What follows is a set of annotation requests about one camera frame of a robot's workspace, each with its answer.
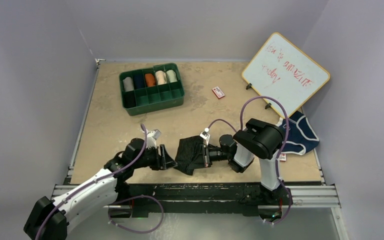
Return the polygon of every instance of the blue fabric with white trim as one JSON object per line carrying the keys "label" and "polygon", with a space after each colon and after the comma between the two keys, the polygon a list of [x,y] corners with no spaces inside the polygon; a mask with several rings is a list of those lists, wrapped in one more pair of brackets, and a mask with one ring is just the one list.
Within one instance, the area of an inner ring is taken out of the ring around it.
{"label": "blue fabric with white trim", "polygon": [[[280,118],[277,126],[286,129],[286,121]],[[307,117],[296,111],[289,118],[289,136],[282,151],[284,154],[304,155],[319,145],[320,139],[310,126]]]}

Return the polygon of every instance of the cable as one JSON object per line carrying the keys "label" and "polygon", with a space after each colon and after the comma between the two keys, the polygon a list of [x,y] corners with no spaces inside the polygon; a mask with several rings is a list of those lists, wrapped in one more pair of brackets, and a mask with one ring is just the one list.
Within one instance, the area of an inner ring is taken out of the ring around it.
{"label": "cable", "polygon": [[212,126],[215,122],[217,122],[217,121],[222,121],[222,122],[226,123],[227,125],[229,125],[229,126],[233,129],[233,131],[234,131],[235,133],[237,132],[236,129],[232,126],[232,124],[230,124],[228,121],[226,121],[226,120],[224,120],[224,119],[221,119],[221,118],[217,118],[216,120],[212,121],[212,122],[208,125],[208,129],[210,129],[211,126]]}
{"label": "cable", "polygon": [[285,191],[289,195],[289,203],[288,203],[287,210],[286,210],[285,214],[278,221],[272,222],[272,224],[278,224],[278,223],[282,222],[283,219],[285,219],[285,217],[289,214],[289,211],[291,210],[291,205],[292,205],[292,194],[289,191],[289,189],[285,186],[284,182],[281,179],[281,176],[280,176],[280,173],[279,173],[279,160],[278,160],[279,156],[281,155],[281,153],[282,153],[282,151],[283,151],[283,149],[284,149],[284,147],[286,145],[286,141],[287,141],[288,136],[289,136],[289,118],[288,118],[288,114],[286,113],[285,108],[282,106],[282,104],[279,101],[277,101],[276,99],[274,99],[272,97],[269,97],[269,96],[256,96],[256,97],[253,97],[253,98],[249,99],[248,101],[246,101],[245,104],[242,106],[242,109],[240,110],[240,129],[241,130],[244,129],[243,115],[244,115],[245,107],[250,102],[252,102],[252,101],[254,101],[256,99],[268,99],[268,100],[271,100],[271,101],[275,102],[280,107],[280,109],[282,110],[283,115],[285,117],[285,122],[286,122],[286,134],[285,134],[285,137],[283,139],[282,146],[280,147],[279,151],[277,152],[275,166],[276,166],[276,177],[277,177],[277,180],[279,181],[280,185],[285,189]]}
{"label": "cable", "polygon": [[43,221],[43,223],[40,225],[39,227],[39,230],[37,230],[37,233],[36,233],[36,237],[34,238],[34,240],[39,240],[39,237],[46,225],[46,223],[49,221],[49,219],[51,218],[51,216],[62,206],[64,205],[68,200],[72,199],[75,195],[77,195],[79,192],[83,191],[85,188],[89,187],[90,185],[93,185],[95,182],[99,182],[103,179],[106,179],[108,177],[111,177],[111,176],[114,176],[124,170],[126,170],[127,168],[129,168],[131,165],[133,165],[138,159],[139,157],[142,155],[142,153],[144,153],[145,151],[145,148],[147,147],[147,128],[145,127],[145,125],[143,125],[142,123],[140,124],[140,128],[142,128],[143,132],[145,133],[145,140],[143,141],[143,146],[142,148],[140,149],[140,152],[139,154],[133,159],[133,161],[131,161],[129,164],[127,164],[126,166],[118,169],[117,171],[114,171],[114,172],[111,172],[107,175],[104,175],[104,176],[101,176],[99,178],[96,179],[96,181],[90,181],[88,183],[86,183],[85,185],[79,187],[77,190],[75,190],[74,192],[72,192],[70,195],[68,195],[65,200],[61,201],[60,203],[58,203],[53,209],[52,211],[50,211],[50,213],[48,214],[48,216],[46,216],[45,220]]}
{"label": "cable", "polygon": [[124,202],[130,201],[130,200],[134,200],[134,199],[143,199],[143,198],[151,199],[151,200],[155,201],[159,205],[159,208],[161,209],[161,219],[159,220],[158,224],[154,228],[152,228],[150,230],[147,230],[147,231],[138,231],[138,230],[134,230],[134,229],[130,229],[128,227],[122,226],[122,225],[114,222],[114,220],[111,219],[110,210],[108,210],[109,222],[112,223],[116,227],[119,227],[121,229],[124,229],[126,231],[129,231],[129,232],[132,232],[132,233],[135,233],[135,234],[148,234],[150,232],[155,231],[157,228],[160,227],[160,225],[163,223],[163,219],[164,219],[163,205],[161,205],[161,203],[156,198],[154,198],[152,196],[140,195],[140,196],[134,196],[134,197],[131,197],[131,198],[127,198],[127,199],[124,199],[124,200],[121,200],[121,201],[114,202],[113,205],[122,204]]}

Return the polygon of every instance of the orange rolled cloth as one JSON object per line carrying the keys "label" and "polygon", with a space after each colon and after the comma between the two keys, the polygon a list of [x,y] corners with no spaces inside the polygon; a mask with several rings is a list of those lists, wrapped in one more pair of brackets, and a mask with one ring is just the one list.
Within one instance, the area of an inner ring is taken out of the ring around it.
{"label": "orange rolled cloth", "polygon": [[146,81],[147,87],[152,87],[157,85],[157,83],[155,82],[155,77],[154,75],[152,75],[152,73],[145,74],[145,81]]}

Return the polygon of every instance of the whiteboard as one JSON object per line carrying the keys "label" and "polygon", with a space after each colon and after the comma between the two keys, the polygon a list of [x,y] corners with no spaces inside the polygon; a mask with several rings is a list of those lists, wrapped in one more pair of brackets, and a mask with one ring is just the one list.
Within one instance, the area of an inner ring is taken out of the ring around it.
{"label": "whiteboard", "polygon": [[[260,96],[278,100],[288,117],[331,78],[328,71],[278,32],[268,38],[242,77]],[[284,118],[275,102],[265,101]]]}

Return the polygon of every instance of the beige table surface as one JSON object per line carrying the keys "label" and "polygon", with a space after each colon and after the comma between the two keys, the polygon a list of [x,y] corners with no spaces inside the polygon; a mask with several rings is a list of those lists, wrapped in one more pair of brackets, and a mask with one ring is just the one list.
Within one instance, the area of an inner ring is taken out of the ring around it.
{"label": "beige table surface", "polygon": [[[89,179],[115,153],[125,149],[133,138],[143,138],[140,123],[148,130],[159,129],[157,144],[165,144],[174,159],[179,139],[199,135],[214,119],[225,119],[239,129],[239,115],[243,104],[257,96],[246,90],[247,83],[241,73],[247,62],[177,62],[185,91],[182,106],[129,116],[122,107],[119,74],[150,67],[155,63],[105,62],[99,69],[92,100],[74,164],[72,184]],[[217,99],[212,88],[219,86],[226,95]],[[279,116],[272,109],[264,109],[266,102],[257,99],[244,112],[244,124],[256,118],[275,124]],[[215,123],[210,130],[211,144],[218,145],[219,137],[234,132],[223,122]],[[288,154],[280,163],[280,172],[286,182],[320,181],[320,173],[313,151],[303,156]],[[128,183],[232,183],[259,182],[260,164],[256,159],[244,172],[236,173],[227,161],[215,162],[212,167],[196,169],[193,176],[176,169],[153,171],[140,168],[134,171]]]}

